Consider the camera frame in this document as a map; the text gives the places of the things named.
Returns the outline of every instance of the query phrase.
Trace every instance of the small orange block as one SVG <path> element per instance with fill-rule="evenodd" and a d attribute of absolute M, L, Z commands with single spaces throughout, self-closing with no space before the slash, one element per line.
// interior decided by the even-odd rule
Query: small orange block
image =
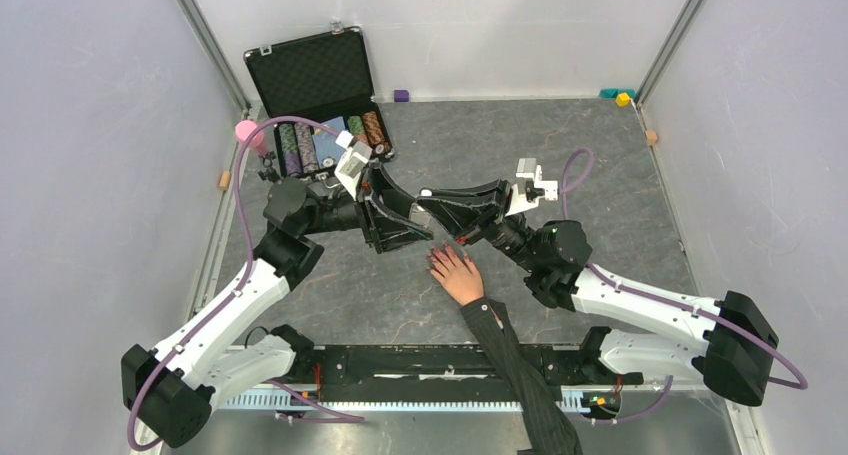
<path fill-rule="evenodd" d="M 648 139 L 648 145 L 653 147 L 657 144 L 657 132 L 653 130 L 648 130 L 645 132 L 645 138 Z"/>
<path fill-rule="evenodd" d="M 221 191 L 226 192 L 228 188 L 230 188 L 230 171 L 224 170 L 224 173 L 221 174 L 221 178 L 218 179 L 218 188 Z"/>

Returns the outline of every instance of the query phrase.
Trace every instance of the wooden block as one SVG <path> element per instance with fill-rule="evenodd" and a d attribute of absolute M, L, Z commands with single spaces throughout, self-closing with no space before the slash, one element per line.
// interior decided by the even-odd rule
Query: wooden block
<path fill-rule="evenodd" d="M 224 173 L 221 174 L 221 178 L 218 179 L 218 188 L 221 191 L 226 192 L 228 188 L 230 188 L 230 171 L 224 170 Z"/>

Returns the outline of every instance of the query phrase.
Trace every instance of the white wall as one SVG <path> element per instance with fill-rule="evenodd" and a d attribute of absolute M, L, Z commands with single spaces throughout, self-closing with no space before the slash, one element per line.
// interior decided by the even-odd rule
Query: white wall
<path fill-rule="evenodd" d="M 596 96 L 637 88 L 685 0 L 197 0 L 249 98 L 242 54 L 361 25 L 378 97 Z"/>
<path fill-rule="evenodd" d="M 846 19 L 846 0 L 706 0 L 646 104 L 705 293 L 752 296 L 810 379 L 767 392 L 776 454 L 848 446 Z"/>
<path fill-rule="evenodd" d="M 120 359 L 186 315 L 237 110 L 175 0 L 0 20 L 0 453 L 127 453 Z"/>

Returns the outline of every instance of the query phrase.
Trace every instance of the cable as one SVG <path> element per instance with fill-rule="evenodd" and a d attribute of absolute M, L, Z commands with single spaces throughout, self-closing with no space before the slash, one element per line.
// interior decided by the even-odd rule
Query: cable
<path fill-rule="evenodd" d="M 600 411 L 602 411 L 602 412 L 604 412 L 604 413 L 608 413 L 608 414 L 612 415 L 613 417 L 617 417 L 617 416 L 618 416 L 618 412 L 613 412 L 612 410 L 610 410 L 609 408 L 606 408 L 606 407 L 605 407 L 605 406 L 603 406 L 603 405 L 598 405 L 598 410 L 600 410 Z"/>
<path fill-rule="evenodd" d="M 270 127 L 271 125 L 285 122 L 305 123 L 307 125 L 311 125 L 312 127 L 320 128 L 321 130 L 326 130 L 333 136 L 339 136 L 339 132 L 337 132 L 333 128 L 306 118 L 292 116 L 270 118 L 259 124 L 259 126 L 257 126 L 241 144 L 241 146 L 239 147 L 238 154 L 236 155 L 236 164 L 233 168 L 233 173 L 241 173 L 242 159 L 244 158 L 245 153 L 247 153 L 248 147 L 250 146 L 251 142 L 253 142 L 253 139 L 257 135 L 262 133 L 263 130 Z M 158 365 L 156 365 L 156 368 L 154 368 L 153 371 L 150 372 L 150 375 L 147 377 L 147 380 L 145 380 L 142 384 L 141 389 L 139 389 L 138 394 L 136 395 L 135 400 L 133 401 L 132 408 L 130 409 L 130 417 L 127 421 L 127 442 L 129 443 L 130 448 L 137 452 L 145 452 L 147 450 L 150 450 L 162 441 L 161 437 L 156 437 L 155 440 L 147 444 L 141 445 L 135 439 L 135 424 L 138 420 L 138 412 L 141 410 L 141 405 L 144 402 L 144 398 L 147 396 L 147 392 L 150 391 L 150 387 L 153 385 L 153 381 L 156 380 L 159 374 L 162 373 L 162 370 L 164 370 L 165 367 L 169 363 L 171 363 L 171 360 L 173 360 L 174 357 L 177 356 L 177 346 L 184 347 L 189 341 L 191 341 L 191 339 L 195 335 L 197 335 L 197 333 L 203 327 L 205 327 L 213 318 L 215 318 L 219 313 L 221 313 L 221 311 L 236 298 L 236 292 L 244 288 L 244 286 L 247 284 L 248 279 L 250 278 L 250 274 L 253 272 L 253 240 L 250 238 L 250 229 L 247 226 L 247 217 L 244 214 L 244 204 L 241 200 L 241 180 L 238 176 L 235 177 L 235 181 L 233 182 L 233 193 L 236 201 L 236 212 L 238 213 L 239 222 L 241 223 L 241 228 L 244 232 L 245 245 L 247 245 L 247 261 L 245 263 L 244 274 L 242 274 L 241 280 L 239 280 L 239 282 L 236 284 L 236 287 L 233 289 L 233 291 L 229 295 L 227 295 L 223 300 L 221 300 L 221 303 L 219 303 L 205 317 L 203 317 L 203 319 L 201 319 L 191 330 L 189 330 L 188 333 L 186 333 L 185 336 L 181 338 L 179 342 L 177 342 L 176 346 L 171 348 L 171 351 L 168 352 L 167 355 L 165 355 L 165 357 L 162 359 L 162 361 L 159 362 Z"/>
<path fill-rule="evenodd" d="M 586 167 L 583 168 L 583 172 L 580 174 L 579 177 L 577 177 L 577 180 L 575 180 L 572 184 L 569 185 L 568 184 L 568 170 L 571 169 L 571 166 L 574 164 L 574 161 L 581 154 L 585 154 L 588 157 L 588 161 L 586 162 Z M 563 170 L 562 170 L 562 188 L 559 190 L 559 193 L 561 195 L 562 214 L 563 214 L 563 217 L 565 217 L 566 219 L 568 219 L 568 205 L 566 204 L 566 196 L 567 196 L 568 192 L 573 191 L 575 188 L 580 186 L 580 184 L 582 184 L 586 180 L 586 177 L 589 175 L 589 171 L 591 171 L 592 166 L 594 165 L 594 162 L 595 162 L 595 154 L 592 153 L 592 150 L 590 150 L 589 148 L 581 148 L 581 149 L 575 151 L 574 153 L 571 154 L 570 157 L 568 157 L 568 160 L 565 162 L 565 167 L 563 167 Z M 693 315 L 703 316 L 708 320 L 711 320 L 711 321 L 713 321 L 713 322 L 715 322 L 719 325 L 722 325 L 722 326 L 732 330 L 733 332 L 736 332 L 738 335 L 741 335 L 746 340 L 750 341 L 751 343 L 756 345 L 758 348 L 765 351 L 770 357 L 772 357 L 775 360 L 777 360 L 778 362 L 780 362 L 781 365 L 786 367 L 786 369 L 789 370 L 789 372 L 791 372 L 792 375 L 795 376 L 795 378 L 798 379 L 797 382 L 792 382 L 790 380 L 784 380 L 782 378 L 769 377 L 768 380 L 769 380 L 770 383 L 775 383 L 775 384 L 778 384 L 778 385 L 783 385 L 785 387 L 795 388 L 795 389 L 798 389 L 798 390 L 806 390 L 809 387 L 809 383 L 807 382 L 807 378 L 804 376 L 803 373 L 801 373 L 801 371 L 798 369 L 798 367 L 796 367 L 792 362 L 789 361 L 789 359 L 787 359 L 785 356 L 783 356 L 783 354 L 781 354 L 780 352 L 778 352 L 777 350 L 772 348 L 770 345 L 763 342 L 758 337 L 754 336 L 753 334 L 751 334 L 750 332 L 748 332 L 744 328 L 740 327 L 739 325 L 737 325 L 737 324 L 735 324 L 735 323 L 733 323 L 729 320 L 725 320 L 725 319 L 723 319 L 719 316 L 713 315 L 712 313 L 698 311 L 697 308 L 693 305 L 678 302 L 676 300 L 667 299 L 667 298 L 661 297 L 659 295 L 646 292 L 644 290 L 639 290 L 637 288 L 628 287 L 626 285 L 616 285 L 616 282 L 614 282 L 613 280 L 608 278 L 606 275 L 604 275 L 599 270 L 599 268 L 594 264 L 591 264 L 591 263 L 587 264 L 586 268 L 588 268 L 592 273 L 594 273 L 598 278 L 600 278 L 602 281 L 604 281 L 608 285 L 616 286 L 617 289 L 620 290 L 620 291 L 627 292 L 627 293 L 630 293 L 632 295 L 636 295 L 636 296 L 639 296 L 639 297 L 647 298 L 648 300 L 652 300 L 652 301 L 655 301 L 655 302 L 664 303 L 666 305 L 687 311 L 687 312 L 689 312 Z M 662 396 L 653 405 L 651 405 L 646 410 L 639 412 L 639 413 L 636 413 L 636 414 L 633 414 L 633 415 L 629 415 L 629 416 L 624 417 L 624 418 L 620 418 L 620 419 L 617 418 L 617 419 L 615 419 L 615 421 L 607 421 L 609 423 L 602 423 L 604 421 L 601 421 L 601 420 L 597 421 L 597 423 L 601 423 L 602 425 L 612 425 L 612 424 L 615 424 L 615 423 L 621 423 L 621 422 L 626 422 L 626 421 L 630 421 L 630 420 L 636 420 L 636 419 L 641 418 L 645 415 L 653 413 L 654 410 L 656 410 L 667 398 L 668 393 L 671 391 L 671 385 L 673 383 L 673 380 L 674 380 L 674 377 L 668 377 L 668 381 L 666 382 L 666 387 L 665 387 L 665 390 L 663 391 Z"/>
<path fill-rule="evenodd" d="M 253 332 L 255 332 L 257 330 L 262 330 L 263 332 L 265 332 L 265 335 L 271 334 L 271 332 L 269 332 L 268 329 L 265 328 L 265 327 L 253 327 L 253 328 L 251 328 L 250 331 L 247 332 L 247 336 L 244 337 L 244 349 L 245 350 L 247 350 L 247 342 L 250 340 L 250 336 L 253 335 Z"/>
<path fill-rule="evenodd" d="M 660 398 L 658 398 L 657 401 L 654 402 L 650 407 L 642 410 L 639 413 L 634 413 L 633 415 L 628 415 L 626 417 L 621 417 L 621 418 L 616 417 L 612 420 L 598 420 L 598 419 L 595 419 L 595 418 L 592 418 L 592 419 L 580 418 L 578 420 L 585 420 L 587 422 L 592 422 L 592 425 L 618 425 L 619 423 L 632 422 L 633 420 L 638 420 L 642 417 L 647 417 L 648 415 L 656 412 L 657 409 L 660 408 L 660 406 L 663 403 L 665 403 L 666 399 L 668 399 L 668 395 L 671 393 L 671 385 L 673 383 L 674 383 L 674 377 L 669 376 L 668 379 L 666 379 L 665 387 L 663 387 L 663 393 L 660 395 Z"/>
<path fill-rule="evenodd" d="M 624 394 L 621 391 L 618 392 L 618 415 L 621 415 L 621 411 L 624 410 Z"/>
<path fill-rule="evenodd" d="M 583 167 L 583 172 L 580 173 L 580 176 L 577 177 L 571 185 L 568 184 L 568 170 L 571 168 L 571 165 L 577 160 L 577 157 L 580 155 L 586 155 L 586 166 Z M 565 162 L 565 168 L 562 169 L 562 188 L 559 189 L 560 195 L 562 195 L 562 214 L 565 218 L 568 218 L 568 206 L 565 203 L 565 196 L 568 192 L 574 190 L 582 184 L 586 177 L 589 176 L 589 172 L 592 171 L 592 167 L 595 165 L 595 154 L 592 153 L 592 150 L 588 148 L 581 148 L 571 154 L 568 157 L 568 160 Z"/>
<path fill-rule="evenodd" d="M 270 383 L 277 388 L 283 389 L 288 392 L 289 395 L 298 399 L 299 401 L 309 405 L 310 407 L 318 410 L 320 412 L 326 413 L 327 415 L 332 415 L 336 418 L 295 418 L 292 421 L 294 423 L 362 423 L 365 421 L 364 417 L 358 417 L 356 415 L 348 415 L 346 413 L 337 412 L 335 410 L 329 409 L 327 407 L 321 406 L 318 403 L 315 403 L 312 400 L 302 396 L 297 393 L 296 390 L 285 386 L 284 384 L 276 381 L 276 380 L 268 380 L 266 383 Z"/>
<path fill-rule="evenodd" d="M 622 383 L 622 381 L 623 380 L 621 375 L 615 377 L 615 388 L 612 391 L 613 395 L 618 395 L 619 393 L 621 393 L 621 389 L 624 388 L 624 384 Z"/>

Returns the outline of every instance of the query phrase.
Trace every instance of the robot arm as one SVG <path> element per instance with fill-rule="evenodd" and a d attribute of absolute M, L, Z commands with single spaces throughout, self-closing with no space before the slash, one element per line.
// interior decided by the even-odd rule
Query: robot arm
<path fill-rule="evenodd" d="M 344 146 L 351 140 L 345 132 L 339 138 Z M 191 440 L 222 403 L 292 367 L 295 351 L 290 343 L 296 332 L 291 337 L 285 331 L 272 332 L 243 352 L 221 356 L 256 317 L 315 267 L 324 248 L 306 235 L 360 229 L 378 253 L 433 238 L 426 227 L 429 217 L 414 208 L 415 199 L 369 157 L 370 148 L 360 142 L 347 149 L 337 167 L 338 189 L 327 188 L 325 182 L 332 179 L 311 185 L 293 178 L 276 180 L 263 212 L 268 229 L 253 250 L 250 273 L 245 264 L 200 313 L 152 350 L 135 345 L 126 352 L 121 376 L 127 408 L 133 407 L 160 362 L 168 360 L 139 408 L 139 418 L 168 445 L 179 447 Z M 245 276 L 247 282 L 240 284 Z M 200 326 L 210 314 L 214 316 Z"/>
<path fill-rule="evenodd" d="M 459 190 L 423 189 L 418 204 L 457 243 L 485 239 L 528 272 L 533 296 L 549 308 L 604 315 L 651 332 L 606 327 L 590 332 L 597 360 L 617 374 L 642 372 L 703 379 L 719 395 L 749 406 L 762 403 L 772 357 L 715 319 L 743 327 L 776 348 L 777 335 L 754 302 L 728 292 L 725 300 L 670 292 L 625 279 L 589 263 L 592 248 L 579 222 L 527 226 L 523 212 L 555 199 L 557 182 L 542 180 L 534 159 L 519 162 L 522 184 L 497 180 Z"/>

